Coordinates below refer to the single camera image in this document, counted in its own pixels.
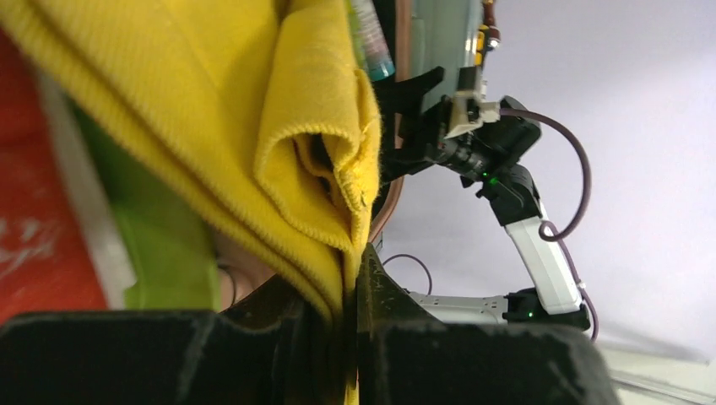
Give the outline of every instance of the white wall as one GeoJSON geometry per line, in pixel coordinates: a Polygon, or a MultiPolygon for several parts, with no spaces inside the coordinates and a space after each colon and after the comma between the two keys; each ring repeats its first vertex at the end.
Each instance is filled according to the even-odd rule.
{"type": "MultiPolygon", "coordinates": [[[[601,338],[716,358],[716,1],[501,0],[497,12],[503,41],[487,61],[490,98],[512,95],[556,118],[589,152],[593,198],[567,244],[601,338]]],[[[545,130],[523,164],[563,228],[581,187],[575,153],[545,130]]],[[[530,286],[476,190],[443,168],[409,177],[382,256],[423,259],[434,294],[530,286]]],[[[388,272],[425,291],[410,261],[388,272]]]]}

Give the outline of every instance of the red object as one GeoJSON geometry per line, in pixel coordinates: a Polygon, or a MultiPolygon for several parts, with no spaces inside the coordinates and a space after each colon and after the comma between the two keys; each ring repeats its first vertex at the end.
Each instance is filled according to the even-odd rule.
{"type": "Polygon", "coordinates": [[[0,32],[0,324],[26,311],[105,308],[33,72],[0,32]]]}

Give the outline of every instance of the copper-colored rim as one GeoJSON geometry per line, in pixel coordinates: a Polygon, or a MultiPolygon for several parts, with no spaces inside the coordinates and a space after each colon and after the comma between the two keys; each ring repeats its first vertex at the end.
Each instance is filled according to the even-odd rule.
{"type": "MultiPolygon", "coordinates": [[[[412,4],[410,0],[395,0],[395,80],[406,80],[410,77],[410,21],[412,19],[412,4]]],[[[398,137],[400,115],[395,117],[395,148],[403,145],[403,139],[398,137]]],[[[373,219],[369,241],[373,242],[388,223],[395,207],[398,205],[400,192],[403,190],[403,177],[390,184],[388,195],[381,210],[373,219]]]]}

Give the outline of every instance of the plastic bottle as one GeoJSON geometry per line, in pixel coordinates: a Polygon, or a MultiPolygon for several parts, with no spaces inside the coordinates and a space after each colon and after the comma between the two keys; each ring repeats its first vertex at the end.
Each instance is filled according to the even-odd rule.
{"type": "Polygon", "coordinates": [[[361,24],[361,39],[366,53],[368,76],[372,81],[382,80],[395,73],[388,44],[382,34],[380,22],[372,0],[350,0],[361,24]]]}

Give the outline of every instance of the yellow cloth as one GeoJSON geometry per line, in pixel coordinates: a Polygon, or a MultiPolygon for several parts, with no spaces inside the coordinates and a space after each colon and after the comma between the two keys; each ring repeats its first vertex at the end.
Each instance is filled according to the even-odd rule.
{"type": "Polygon", "coordinates": [[[340,322],[380,138],[345,1],[0,0],[0,21],[117,143],[340,322]]]}

